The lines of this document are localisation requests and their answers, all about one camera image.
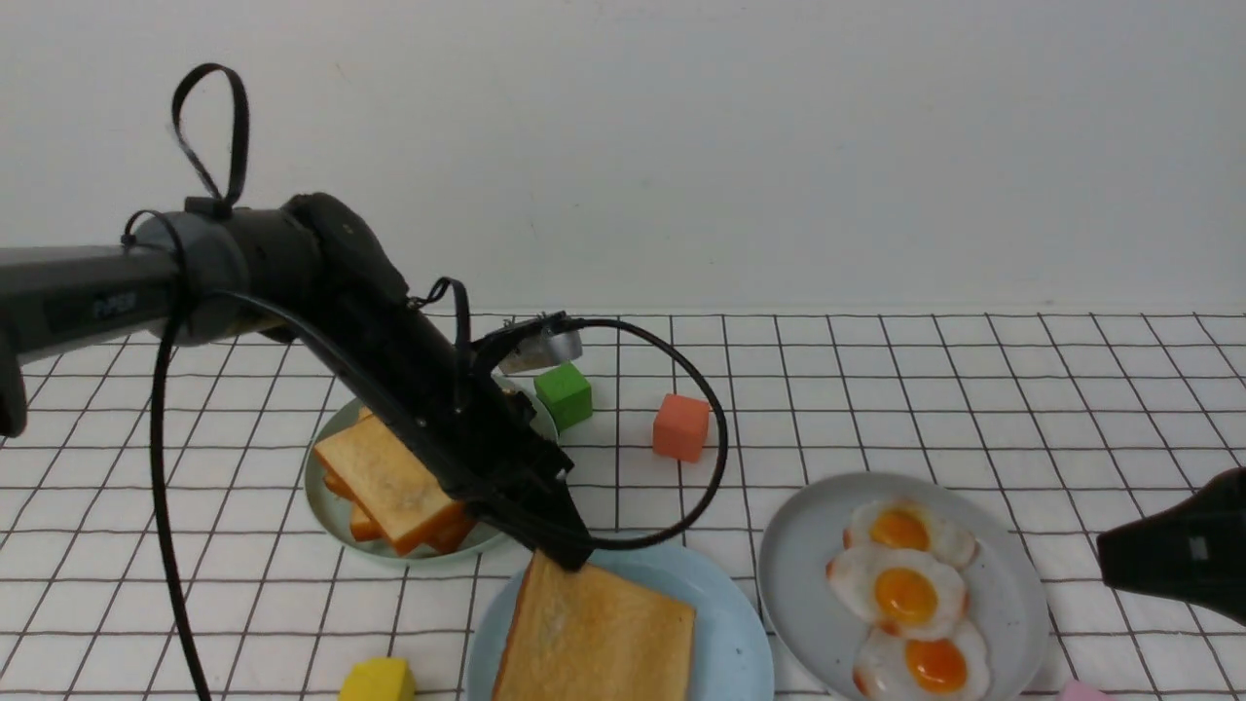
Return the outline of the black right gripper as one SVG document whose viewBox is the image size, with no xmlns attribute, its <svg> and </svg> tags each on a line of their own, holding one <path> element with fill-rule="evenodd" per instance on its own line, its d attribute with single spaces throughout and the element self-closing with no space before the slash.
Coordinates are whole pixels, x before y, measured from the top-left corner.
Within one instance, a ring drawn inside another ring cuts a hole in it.
<svg viewBox="0 0 1246 701">
<path fill-rule="evenodd" d="M 1245 624 L 1245 469 L 1177 506 L 1096 535 L 1105 586 L 1210 609 Z"/>
</svg>

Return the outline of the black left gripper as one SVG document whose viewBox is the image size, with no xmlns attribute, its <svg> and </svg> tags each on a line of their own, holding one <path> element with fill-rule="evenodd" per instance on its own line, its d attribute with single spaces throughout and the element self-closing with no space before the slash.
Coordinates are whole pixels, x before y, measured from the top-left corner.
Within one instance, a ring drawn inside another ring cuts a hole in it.
<svg viewBox="0 0 1246 701">
<path fill-rule="evenodd" d="M 464 284 L 434 289 L 454 298 L 454 339 L 405 298 L 365 285 L 325 298 L 312 320 L 333 342 L 348 387 L 446 494 L 530 552 L 578 572 L 596 553 L 596 538 L 559 479 L 569 457 L 533 430 L 530 400 L 503 393 L 477 364 Z"/>
</svg>

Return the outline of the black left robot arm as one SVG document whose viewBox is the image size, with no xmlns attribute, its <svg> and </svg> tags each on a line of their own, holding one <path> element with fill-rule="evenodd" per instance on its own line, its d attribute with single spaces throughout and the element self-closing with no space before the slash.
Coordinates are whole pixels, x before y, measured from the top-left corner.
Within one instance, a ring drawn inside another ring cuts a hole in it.
<svg viewBox="0 0 1246 701">
<path fill-rule="evenodd" d="M 304 342 L 476 518 L 578 570 L 593 552 L 564 476 L 470 332 L 415 310 L 378 237 L 345 203 L 293 197 L 216 218 L 174 210 L 115 245 L 2 252 L 2 435 L 27 425 L 22 365 L 188 319 L 181 346 L 265 332 Z"/>
</svg>

